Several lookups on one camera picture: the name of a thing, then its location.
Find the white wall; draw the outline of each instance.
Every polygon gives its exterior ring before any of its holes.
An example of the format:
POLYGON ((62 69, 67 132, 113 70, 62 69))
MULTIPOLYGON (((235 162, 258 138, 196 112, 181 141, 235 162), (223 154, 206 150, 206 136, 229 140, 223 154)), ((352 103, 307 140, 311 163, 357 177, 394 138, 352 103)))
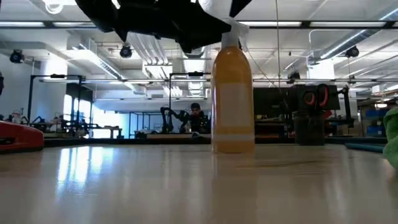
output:
POLYGON ((7 56, 0 55, 0 70, 4 76, 4 89, 0 96, 0 114, 7 117, 14 110, 24 108, 24 115, 26 115, 32 67, 11 63, 7 56))

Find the plastic bottle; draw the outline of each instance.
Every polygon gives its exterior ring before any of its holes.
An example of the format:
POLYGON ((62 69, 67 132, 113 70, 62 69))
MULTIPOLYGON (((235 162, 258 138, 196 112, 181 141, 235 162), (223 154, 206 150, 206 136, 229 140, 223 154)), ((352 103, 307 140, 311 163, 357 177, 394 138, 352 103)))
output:
POLYGON ((239 49, 247 50, 248 27, 233 20, 231 32, 223 34, 221 51, 211 81, 211 137, 215 153, 253 153, 254 111, 250 64, 239 49))

